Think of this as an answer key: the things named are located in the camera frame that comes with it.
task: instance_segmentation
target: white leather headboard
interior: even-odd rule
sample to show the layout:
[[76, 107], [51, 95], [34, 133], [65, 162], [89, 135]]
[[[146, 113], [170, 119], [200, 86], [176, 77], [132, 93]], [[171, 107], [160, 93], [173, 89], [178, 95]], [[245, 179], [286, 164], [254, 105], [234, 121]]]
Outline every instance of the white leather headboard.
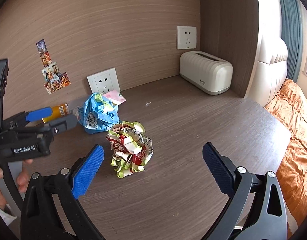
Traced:
[[263, 36], [248, 97], [262, 106], [269, 103], [287, 76], [287, 46], [279, 37]]

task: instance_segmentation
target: desk surface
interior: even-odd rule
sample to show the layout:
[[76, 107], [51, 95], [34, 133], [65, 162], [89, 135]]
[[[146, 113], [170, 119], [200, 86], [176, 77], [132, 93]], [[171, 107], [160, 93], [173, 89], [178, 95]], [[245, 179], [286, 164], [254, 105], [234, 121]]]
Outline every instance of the desk surface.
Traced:
[[119, 106], [119, 117], [141, 122], [153, 141], [144, 172], [118, 179], [106, 132], [88, 135], [80, 125], [57, 136], [51, 155], [29, 168], [56, 174], [94, 144], [102, 145], [105, 160], [79, 201], [108, 240], [200, 239], [227, 201], [203, 161], [203, 145], [211, 141], [235, 165], [264, 174], [278, 169], [289, 143], [290, 133], [278, 120], [230, 90], [209, 96], [176, 76], [122, 95], [127, 101]]

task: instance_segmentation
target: wood grain panel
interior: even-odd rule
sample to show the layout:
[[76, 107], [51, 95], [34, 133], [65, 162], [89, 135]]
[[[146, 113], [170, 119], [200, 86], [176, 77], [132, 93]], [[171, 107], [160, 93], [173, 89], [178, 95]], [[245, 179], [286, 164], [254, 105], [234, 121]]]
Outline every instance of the wood grain panel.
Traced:
[[[122, 90], [179, 74], [176, 26], [197, 26], [199, 0], [7, 0], [0, 58], [9, 59], [5, 117], [90, 94], [86, 77], [115, 67]], [[36, 42], [71, 85], [48, 95]]]
[[201, 50], [234, 67], [231, 89], [248, 93], [259, 44], [258, 0], [200, 0]]
[[289, 143], [290, 133], [277, 119], [230, 90], [209, 96], [177, 76], [123, 96], [119, 116], [141, 122], [153, 141], [144, 172], [118, 179], [106, 133], [88, 135], [81, 126], [55, 137], [51, 155], [29, 167], [55, 174], [102, 145], [105, 160], [79, 201], [107, 240], [201, 239], [227, 201], [203, 161], [203, 145], [211, 141], [235, 165], [264, 174], [278, 169]]

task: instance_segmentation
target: crumpled green and red wrapper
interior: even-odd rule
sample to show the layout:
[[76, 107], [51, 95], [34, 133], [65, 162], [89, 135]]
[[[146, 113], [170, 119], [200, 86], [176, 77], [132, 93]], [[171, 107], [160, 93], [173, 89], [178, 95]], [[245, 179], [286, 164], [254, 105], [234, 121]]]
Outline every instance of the crumpled green and red wrapper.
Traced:
[[118, 178], [135, 172], [144, 171], [152, 154], [152, 140], [146, 137], [145, 130], [139, 122], [122, 122], [114, 124], [106, 135], [113, 150], [111, 166]]

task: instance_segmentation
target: orange snack can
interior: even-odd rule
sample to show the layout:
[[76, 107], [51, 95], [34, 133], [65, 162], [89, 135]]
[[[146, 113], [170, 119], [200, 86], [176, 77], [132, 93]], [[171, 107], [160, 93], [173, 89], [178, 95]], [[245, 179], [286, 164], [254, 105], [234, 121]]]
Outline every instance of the orange snack can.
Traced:
[[58, 105], [58, 106], [54, 106], [52, 108], [52, 115], [51, 116], [48, 116], [48, 117], [45, 117], [42, 119], [42, 121], [44, 123], [46, 122], [50, 122], [52, 120], [55, 120], [59, 117], [62, 117], [62, 116], [65, 116], [68, 114], [68, 106], [67, 104], [62, 104], [62, 105]]

